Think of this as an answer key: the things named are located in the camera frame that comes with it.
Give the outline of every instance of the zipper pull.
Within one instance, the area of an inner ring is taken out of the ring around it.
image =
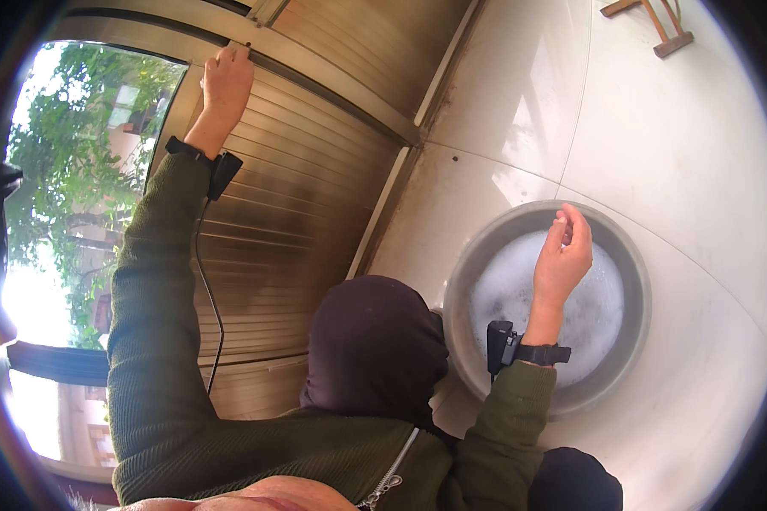
[[[358,504],[356,506],[358,509],[368,509],[369,511],[375,511],[375,506],[378,505],[378,500],[380,500],[381,496],[389,491],[390,488],[393,488],[394,486],[397,486],[403,482],[403,477],[394,474],[391,477],[389,477],[389,480],[381,486],[380,490],[373,491],[369,494],[369,496],[366,497],[366,500]]]

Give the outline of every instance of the soap foam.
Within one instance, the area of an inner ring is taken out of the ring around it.
[[[470,314],[474,337],[486,357],[486,328],[493,320],[514,323],[523,333],[531,310],[534,266],[547,236],[538,230],[507,244],[474,285]],[[557,388],[590,374],[611,350],[623,324],[623,278],[605,250],[593,244],[594,264],[563,308],[558,343],[572,349],[571,360],[557,364]]]

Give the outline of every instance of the tree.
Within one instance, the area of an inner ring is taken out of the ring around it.
[[[9,258],[46,271],[37,250],[51,246],[55,271],[69,288],[73,346],[101,349],[100,333],[91,324],[92,301],[115,268],[119,234],[141,196],[144,169],[153,155],[144,143],[157,135],[167,99],[183,73],[184,66],[159,57],[67,43],[49,87],[31,103],[28,127],[12,127],[8,161],[23,170],[24,179],[6,201]],[[123,85],[139,90],[132,112],[143,119],[155,114],[142,123],[135,161],[112,153],[107,129]],[[111,241],[76,235],[74,229],[84,226],[102,227]],[[103,263],[83,268],[85,250],[101,251]]]

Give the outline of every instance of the tiled floor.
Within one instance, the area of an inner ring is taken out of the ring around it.
[[[692,509],[767,389],[767,120],[698,1],[681,3],[696,41],[664,60],[641,7],[606,19],[605,4],[488,2],[372,272],[441,307],[502,212],[554,197],[605,211],[649,270],[648,344],[618,392],[541,442],[595,455],[626,509]],[[479,403],[451,377],[433,408],[462,435]]]

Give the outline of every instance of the green sweater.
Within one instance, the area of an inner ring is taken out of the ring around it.
[[[113,275],[108,387],[119,501],[200,499],[283,474],[323,482],[357,504],[392,465],[411,424],[304,410],[222,420],[208,399],[190,270],[208,179],[186,155],[164,158]],[[457,454],[421,431],[398,470],[403,483],[377,508],[525,509],[555,380],[556,371],[520,362],[504,370]]]

